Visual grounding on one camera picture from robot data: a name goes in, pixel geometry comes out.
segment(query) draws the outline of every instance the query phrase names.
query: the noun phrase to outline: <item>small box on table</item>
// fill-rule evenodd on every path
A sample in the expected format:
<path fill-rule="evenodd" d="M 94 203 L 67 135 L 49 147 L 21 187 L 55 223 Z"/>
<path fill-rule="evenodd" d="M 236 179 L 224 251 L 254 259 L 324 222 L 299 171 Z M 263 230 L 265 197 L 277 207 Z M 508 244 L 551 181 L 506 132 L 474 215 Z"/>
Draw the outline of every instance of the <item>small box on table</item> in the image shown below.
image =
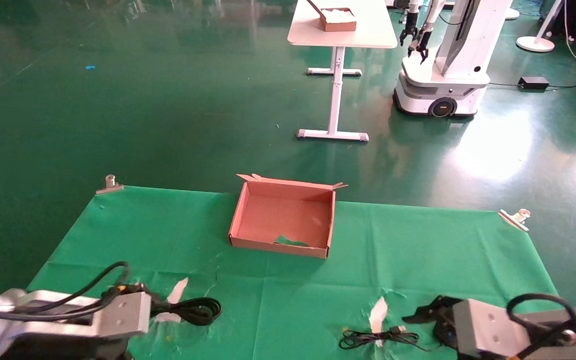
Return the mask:
<path fill-rule="evenodd" d="M 328 257 L 335 191 L 347 185 L 237 175 L 246 182 L 228 233 L 232 246 Z"/>
<path fill-rule="evenodd" d="M 318 7 L 312 0 L 310 5 L 319 14 L 319 23 L 324 32 L 354 32 L 357 29 L 355 14 L 348 7 Z"/>

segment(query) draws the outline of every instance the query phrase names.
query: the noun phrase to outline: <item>wire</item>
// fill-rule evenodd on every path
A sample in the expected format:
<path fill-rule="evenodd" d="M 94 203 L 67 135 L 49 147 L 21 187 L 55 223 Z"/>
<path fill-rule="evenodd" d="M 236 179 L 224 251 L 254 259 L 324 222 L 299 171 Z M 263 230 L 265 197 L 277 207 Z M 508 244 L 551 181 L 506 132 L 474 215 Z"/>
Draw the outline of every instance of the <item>wire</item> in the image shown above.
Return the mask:
<path fill-rule="evenodd" d="M 524 303 L 526 301 L 531 301 L 531 300 L 550 301 L 552 303 L 556 303 L 556 304 L 563 306 L 564 309 L 566 310 L 568 316 L 570 317 L 571 325 L 573 326 L 573 328 L 571 330 L 576 332 L 576 312 L 575 312 L 574 308 L 566 300 L 562 299 L 561 297 L 551 295 L 551 294 L 528 293 L 528 294 L 519 295 L 519 296 L 515 297 L 514 299 L 510 300 L 508 302 L 508 305 L 505 308 L 506 313 L 508 314 L 508 317 L 510 318 L 510 320 L 523 326 L 524 328 L 526 328 L 526 330 L 542 331 L 542 332 L 551 331 L 552 328 L 550 328 L 549 326 L 538 324 L 538 323 L 532 323 L 530 321 L 522 319 L 521 317 L 517 316 L 513 312 L 513 310 L 519 304 Z"/>
<path fill-rule="evenodd" d="M 119 289 L 114 287 L 115 291 L 110 291 L 112 295 L 101 298 L 98 301 L 98 305 L 94 307 L 87 308 L 85 310 L 74 310 L 67 312 L 65 314 L 17 314 L 14 312 L 2 312 L 0 311 L 0 319 L 7 321 L 24 321 L 24 322 L 54 322 L 54 321 L 64 321 L 68 319 L 75 319 L 79 317 L 84 317 L 86 315 L 94 314 L 106 306 L 110 305 L 112 300 L 120 294 Z"/>
<path fill-rule="evenodd" d="M 572 48 L 570 47 L 570 41 L 569 41 L 569 29 L 568 29 L 568 0 L 564 0 L 564 30 L 566 32 L 566 46 L 568 48 L 568 51 L 570 52 L 570 55 L 572 55 L 572 57 L 576 60 L 576 55 L 574 52 L 572 52 Z"/>
<path fill-rule="evenodd" d="M 519 87 L 521 88 L 522 85 L 519 84 L 502 84 L 502 83 L 498 83 L 498 82 L 489 82 L 490 85 L 498 85 L 501 87 Z M 556 88 L 556 89 L 573 89 L 576 88 L 576 84 L 574 85 L 564 85 L 564 86 L 560 86 L 560 85 L 548 85 L 549 88 Z"/>
<path fill-rule="evenodd" d="M 388 331 L 384 332 L 361 332 L 355 330 L 344 330 L 343 338 L 339 340 L 339 347 L 343 350 L 356 349 L 366 344 L 376 342 L 377 340 L 386 340 L 396 343 L 409 344 L 426 353 L 436 349 L 423 348 L 419 346 L 419 335 L 415 332 L 407 332 L 406 327 L 396 326 L 391 327 Z"/>
<path fill-rule="evenodd" d="M 161 313 L 177 314 L 194 326 L 208 326 L 222 314 L 222 305 L 211 297 L 192 298 L 178 303 L 153 301 L 150 317 Z"/>
<path fill-rule="evenodd" d="M 566 310 L 569 319 L 567 321 L 563 321 L 554 327 L 549 327 L 543 324 L 532 323 L 521 317 L 517 316 L 514 313 L 514 309 L 521 303 L 531 300 L 543 300 L 543 301 L 551 301 L 553 303 L 557 303 L 562 305 Z M 509 359 L 512 360 L 523 360 L 535 351 L 539 350 L 546 344 L 549 344 L 553 341 L 554 338 L 558 337 L 564 330 L 572 330 L 576 333 L 576 312 L 574 308 L 567 303 L 566 300 L 554 296 L 551 294 L 540 294 L 540 293 L 528 293 L 522 294 L 508 302 L 506 306 L 506 313 L 508 314 L 508 318 L 511 321 L 516 322 L 517 324 L 526 328 L 526 330 L 533 332 L 538 338 L 537 340 L 533 341 L 530 346 L 527 346 L 522 351 L 517 353 L 515 356 L 510 357 Z"/>
<path fill-rule="evenodd" d="M 64 298 L 62 298 L 59 301 L 54 301 L 51 303 L 48 303 L 46 305 L 42 305 L 42 306 L 23 306 L 23 307 L 16 307 L 14 309 L 14 313 L 43 313 L 46 312 L 48 310 L 52 310 L 55 309 L 59 306 L 62 306 L 66 303 L 68 303 L 69 301 L 80 297 L 84 294 L 86 294 L 86 292 L 88 292 L 90 289 L 92 289 L 95 285 L 97 285 L 103 278 L 105 278 L 111 271 L 113 271 L 116 268 L 119 267 L 123 267 L 123 273 L 121 274 L 121 277 L 114 283 L 114 287 L 119 287 L 119 285 L 124 284 L 126 282 L 126 280 L 128 280 L 128 276 L 130 275 L 130 267 L 128 266 L 128 263 L 125 261 L 119 261 L 119 262 L 115 262 L 114 264 L 108 266 L 107 268 L 105 268 L 103 271 L 101 271 L 101 273 L 99 273 L 98 276 L 96 276 L 96 278 L 94 278 L 94 280 L 92 280 L 88 285 L 85 285 L 84 287 L 82 287 L 82 289 L 73 292 L 73 294 L 71 294 L 70 296 L 66 296 Z"/>
<path fill-rule="evenodd" d="M 90 305 L 71 310 L 64 314 L 41 314 L 47 312 L 48 310 L 54 310 L 55 308 L 75 299 L 76 297 L 82 296 L 87 291 L 92 289 L 94 285 L 98 284 L 99 281 L 105 278 L 105 276 L 108 275 L 110 271 L 118 267 L 123 267 L 123 273 L 119 277 L 119 280 L 117 280 L 114 287 L 112 287 L 109 291 L 106 291 L 98 301 L 95 301 Z M 61 300 L 54 301 L 42 306 L 16 306 L 12 312 L 0 311 L 0 319 L 8 321 L 53 322 L 75 319 L 78 317 L 94 314 L 108 306 L 115 297 L 121 294 L 119 285 L 128 279 L 129 274 L 130 267 L 128 267 L 128 264 L 125 261 L 115 262 L 114 264 L 108 266 L 98 276 L 96 276 L 96 278 L 94 278 L 94 280 L 92 280 L 88 285 L 85 285 L 82 287 L 82 289 L 62 298 Z"/>
<path fill-rule="evenodd" d="M 446 21 L 446 19 L 442 16 L 441 13 L 439 13 L 439 19 L 441 19 L 444 23 L 448 24 L 448 25 L 462 25 L 464 23 L 464 21 L 468 20 L 468 18 L 470 18 L 470 13 L 468 14 L 468 16 L 466 18 L 464 18 L 461 22 L 458 23 L 452 23 L 452 22 L 448 22 Z"/>

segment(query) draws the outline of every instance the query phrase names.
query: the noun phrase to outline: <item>reflective floor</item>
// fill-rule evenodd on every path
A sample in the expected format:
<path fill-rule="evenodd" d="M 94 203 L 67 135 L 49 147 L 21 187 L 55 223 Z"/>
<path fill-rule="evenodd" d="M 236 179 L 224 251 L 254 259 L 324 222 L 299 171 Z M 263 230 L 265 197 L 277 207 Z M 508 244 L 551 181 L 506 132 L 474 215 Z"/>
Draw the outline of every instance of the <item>reflective floor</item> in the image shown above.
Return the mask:
<path fill-rule="evenodd" d="M 344 78 L 339 128 L 370 142 L 297 139 L 299 128 L 327 126 L 332 85 L 304 76 L 329 64 L 329 48 L 286 41 L 293 9 L 283 0 L 0 0 L 0 291 L 30 281 L 106 174 L 238 192 L 235 173 L 258 173 L 350 184 L 342 201 L 527 208 L 546 268 L 576 304 L 576 88 L 498 86 L 471 122 L 413 118 L 393 109 L 404 50 L 353 48 L 346 67 L 363 75 Z M 400 15 L 391 18 L 398 34 Z M 576 84 L 564 43 L 550 54 L 515 46 L 538 27 L 533 16 L 504 25 L 493 82 Z"/>

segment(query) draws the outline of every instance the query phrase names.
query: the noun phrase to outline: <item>table leg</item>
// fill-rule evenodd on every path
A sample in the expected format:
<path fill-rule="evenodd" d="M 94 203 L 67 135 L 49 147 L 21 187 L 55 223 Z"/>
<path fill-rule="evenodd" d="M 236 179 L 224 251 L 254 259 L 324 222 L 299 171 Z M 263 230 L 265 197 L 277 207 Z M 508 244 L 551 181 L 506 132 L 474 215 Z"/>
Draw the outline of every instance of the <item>table leg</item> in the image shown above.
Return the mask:
<path fill-rule="evenodd" d="M 330 58 L 330 68 L 323 68 L 323 67 L 309 67 L 306 70 L 306 75 L 333 75 L 335 69 L 335 61 L 336 61 L 336 53 L 335 48 L 332 48 L 332 57 Z M 362 71 L 358 68 L 344 68 L 344 64 L 341 64 L 341 69 L 343 71 L 343 75 L 354 75 L 354 76 L 361 76 Z"/>
<path fill-rule="evenodd" d="M 332 101 L 330 102 L 330 119 L 328 130 L 306 130 L 300 129 L 297 136 L 300 138 L 323 138 L 341 139 L 346 141 L 368 141 L 368 134 L 365 132 L 337 131 L 339 124 L 339 107 L 341 105 L 341 85 L 343 84 L 343 68 L 345 47 L 333 47 L 334 55 L 333 80 L 332 80 Z"/>

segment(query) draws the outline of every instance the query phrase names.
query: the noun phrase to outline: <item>white robot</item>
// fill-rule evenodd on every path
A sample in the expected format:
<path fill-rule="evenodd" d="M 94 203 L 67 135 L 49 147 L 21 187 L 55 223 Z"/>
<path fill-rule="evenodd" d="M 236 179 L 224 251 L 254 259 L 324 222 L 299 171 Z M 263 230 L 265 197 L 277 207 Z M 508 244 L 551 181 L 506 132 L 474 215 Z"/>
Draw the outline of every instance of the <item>white robot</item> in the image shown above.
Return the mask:
<path fill-rule="evenodd" d="M 512 0 L 457 0 L 434 61 L 428 40 L 446 0 L 431 0 L 423 26 L 417 28 L 420 2 L 409 0 L 406 27 L 408 57 L 401 62 L 393 100 L 407 114 L 434 117 L 473 116 L 490 82 L 486 69 Z M 413 51 L 420 54 L 410 56 Z"/>

